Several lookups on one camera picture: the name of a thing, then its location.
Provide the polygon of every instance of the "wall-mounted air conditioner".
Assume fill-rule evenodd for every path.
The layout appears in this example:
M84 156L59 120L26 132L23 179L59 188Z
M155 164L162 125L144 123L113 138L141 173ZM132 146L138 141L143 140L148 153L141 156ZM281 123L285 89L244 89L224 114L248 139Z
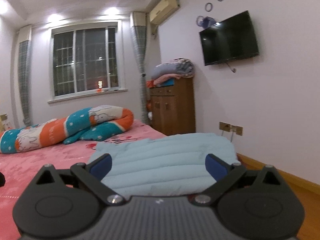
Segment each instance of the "wall-mounted air conditioner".
M150 22L154 25L160 25L179 8L179 0L161 0L150 12Z

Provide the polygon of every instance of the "pink blanket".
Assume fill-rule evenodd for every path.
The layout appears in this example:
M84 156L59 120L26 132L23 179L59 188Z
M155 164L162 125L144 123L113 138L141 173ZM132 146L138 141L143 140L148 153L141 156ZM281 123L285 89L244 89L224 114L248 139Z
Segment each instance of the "pink blanket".
M135 120L129 131L109 138L107 142L122 143L163 137L164 134ZM0 240L16 240L20 237L12 218L12 209L39 169L46 163L52 163L56 169L68 169L74 163L87 162L96 144L78 141L70 145L58 144L27 153L0 155L0 171L6 178L6 184L0 187Z

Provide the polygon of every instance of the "cabinet door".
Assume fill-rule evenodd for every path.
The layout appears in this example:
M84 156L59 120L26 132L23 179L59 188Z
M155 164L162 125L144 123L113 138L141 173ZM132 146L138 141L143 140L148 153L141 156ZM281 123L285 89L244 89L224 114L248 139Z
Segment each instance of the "cabinet door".
M174 135L178 132L177 104L175 97L160 98L160 114L162 133L165 135Z
M162 132L161 113L160 113L160 98L151 96L152 107L152 126L153 129Z

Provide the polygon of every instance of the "wall socket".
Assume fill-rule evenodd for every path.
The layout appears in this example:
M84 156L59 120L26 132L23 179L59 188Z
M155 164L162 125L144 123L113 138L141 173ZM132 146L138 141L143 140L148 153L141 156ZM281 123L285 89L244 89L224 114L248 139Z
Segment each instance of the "wall socket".
M225 132L231 131L231 124L225 122L219 122L219 129Z
M6 114L0 115L0 121L8 120L8 116Z
M219 122L219 129L226 132L235 132L237 135L243 135L243 127L231 125L225 122Z

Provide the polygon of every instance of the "wooden cabinet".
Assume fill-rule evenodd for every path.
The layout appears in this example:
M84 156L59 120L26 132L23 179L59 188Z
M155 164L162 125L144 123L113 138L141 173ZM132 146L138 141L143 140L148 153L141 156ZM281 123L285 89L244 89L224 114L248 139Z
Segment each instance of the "wooden cabinet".
M196 132L193 78L181 78L173 86L150 88L152 126L165 134Z

